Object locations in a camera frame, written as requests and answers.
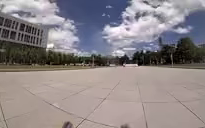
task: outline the white cloud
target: white cloud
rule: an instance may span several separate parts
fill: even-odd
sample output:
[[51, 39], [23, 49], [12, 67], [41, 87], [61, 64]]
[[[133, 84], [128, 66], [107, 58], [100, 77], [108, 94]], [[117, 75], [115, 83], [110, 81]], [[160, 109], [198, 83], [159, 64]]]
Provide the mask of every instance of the white cloud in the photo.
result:
[[187, 34], [189, 33], [193, 28], [191, 26], [188, 26], [186, 28], [178, 27], [176, 29], [173, 29], [173, 32], [176, 32], [178, 34]]
[[55, 49], [67, 52], [78, 52], [76, 45], [79, 38], [72, 20], [57, 15], [59, 7], [52, 0], [0, 0], [0, 8], [4, 13], [23, 20], [55, 26], [49, 30], [48, 46], [54, 44]]
[[111, 5], [107, 5], [106, 8], [113, 8]]
[[192, 28], [174, 28], [200, 10], [205, 10], [205, 0], [131, 0], [122, 13], [122, 23], [104, 27], [104, 38], [114, 48], [121, 48], [152, 42], [166, 31], [187, 33]]
[[124, 51], [135, 51], [136, 48], [123, 48]]
[[125, 55], [125, 52], [123, 50], [114, 50], [112, 52], [112, 56], [118, 56], [118, 57], [122, 57]]

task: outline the white building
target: white building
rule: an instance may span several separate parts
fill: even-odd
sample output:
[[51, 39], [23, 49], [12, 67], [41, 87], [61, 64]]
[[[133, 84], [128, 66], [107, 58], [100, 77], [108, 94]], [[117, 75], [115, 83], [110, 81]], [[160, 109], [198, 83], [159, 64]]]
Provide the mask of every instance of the white building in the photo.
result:
[[48, 29], [0, 11], [0, 41], [47, 47]]

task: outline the green tree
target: green tree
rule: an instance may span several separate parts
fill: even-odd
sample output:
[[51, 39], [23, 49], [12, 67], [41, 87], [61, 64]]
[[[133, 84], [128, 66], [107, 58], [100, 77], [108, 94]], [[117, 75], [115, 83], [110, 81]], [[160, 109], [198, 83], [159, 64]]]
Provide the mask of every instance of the green tree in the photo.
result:
[[176, 54], [178, 55], [178, 62], [180, 63], [191, 63], [195, 57], [196, 46], [193, 41], [189, 38], [181, 38], [178, 41]]

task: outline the ground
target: ground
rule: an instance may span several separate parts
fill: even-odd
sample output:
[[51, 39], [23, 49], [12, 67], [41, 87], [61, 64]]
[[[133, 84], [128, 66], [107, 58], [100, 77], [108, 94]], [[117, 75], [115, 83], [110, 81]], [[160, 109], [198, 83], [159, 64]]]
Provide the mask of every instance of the ground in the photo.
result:
[[0, 72], [0, 128], [205, 128], [205, 70]]

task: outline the blue sky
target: blue sky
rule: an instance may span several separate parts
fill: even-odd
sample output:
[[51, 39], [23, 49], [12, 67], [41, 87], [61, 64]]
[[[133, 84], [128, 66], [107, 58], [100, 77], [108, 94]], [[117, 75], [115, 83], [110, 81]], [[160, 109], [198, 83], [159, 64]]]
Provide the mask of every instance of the blue sky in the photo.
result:
[[[99, 53], [109, 52], [110, 45], [104, 40], [101, 32], [106, 24], [121, 22], [121, 13], [129, 5], [126, 0], [58, 0], [60, 16], [74, 20], [77, 24], [78, 37], [80, 38], [79, 48], [91, 52], [96, 50]], [[109, 14], [111, 17], [103, 17], [102, 14]], [[165, 43], [177, 42], [181, 37], [190, 36], [195, 43], [205, 42], [205, 11], [198, 11], [186, 17], [186, 21], [179, 26], [192, 26], [193, 29], [186, 34], [164, 32], [161, 34]], [[149, 46], [148, 43], [134, 45], [136, 48]]]
[[4, 0], [0, 10], [47, 26], [48, 48], [79, 55], [158, 50], [159, 36], [205, 43], [205, 0]]

